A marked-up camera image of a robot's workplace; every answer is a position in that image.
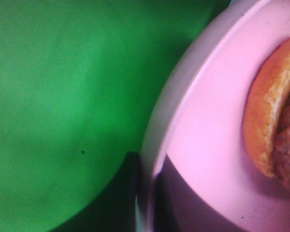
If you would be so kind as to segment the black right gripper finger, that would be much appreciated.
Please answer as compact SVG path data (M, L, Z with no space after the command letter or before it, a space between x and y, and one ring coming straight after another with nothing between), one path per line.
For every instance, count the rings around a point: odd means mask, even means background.
M129 152L123 163L123 206L121 211L123 232L138 231L139 156Z

